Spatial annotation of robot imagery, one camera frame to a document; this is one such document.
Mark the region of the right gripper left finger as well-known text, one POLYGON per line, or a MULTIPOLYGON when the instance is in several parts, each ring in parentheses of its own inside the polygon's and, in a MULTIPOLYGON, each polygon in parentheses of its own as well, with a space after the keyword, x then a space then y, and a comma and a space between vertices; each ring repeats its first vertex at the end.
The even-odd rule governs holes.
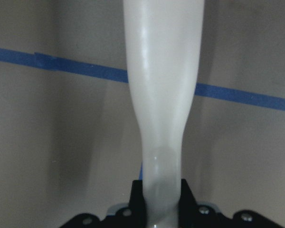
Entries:
POLYGON ((128 204, 131 211, 130 224, 132 228, 147 227, 147 208, 143 197, 142 180, 134 180, 132 182, 131 194, 128 204))

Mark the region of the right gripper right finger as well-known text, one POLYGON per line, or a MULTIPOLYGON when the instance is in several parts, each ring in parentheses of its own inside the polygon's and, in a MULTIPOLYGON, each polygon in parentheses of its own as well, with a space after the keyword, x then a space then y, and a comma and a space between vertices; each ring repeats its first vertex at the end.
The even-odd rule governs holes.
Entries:
POLYGON ((181 179, 181 194, 178 204, 178 225, 180 228, 197 227, 197 202, 185 179, 181 179))

